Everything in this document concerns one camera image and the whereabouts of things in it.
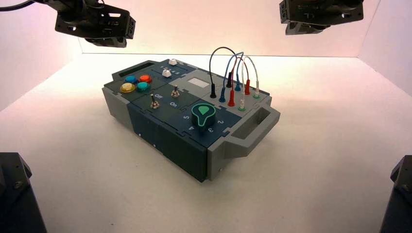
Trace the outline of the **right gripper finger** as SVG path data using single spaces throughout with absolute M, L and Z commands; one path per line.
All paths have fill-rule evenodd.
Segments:
M 307 33 L 306 24 L 301 22 L 289 22 L 285 30 L 285 35 L 301 35 Z
M 318 34 L 318 33 L 323 32 L 327 28 L 329 28 L 328 25 L 309 24 L 308 25 L 308 34 Z

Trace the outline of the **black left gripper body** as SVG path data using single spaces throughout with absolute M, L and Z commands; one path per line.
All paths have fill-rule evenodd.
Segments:
M 136 21 L 129 11 L 103 0 L 56 0 L 55 30 L 85 39 L 132 39 Z

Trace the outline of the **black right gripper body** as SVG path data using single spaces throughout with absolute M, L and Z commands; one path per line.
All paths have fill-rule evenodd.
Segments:
M 281 23 L 338 25 L 363 20 L 362 0 L 283 0 Z

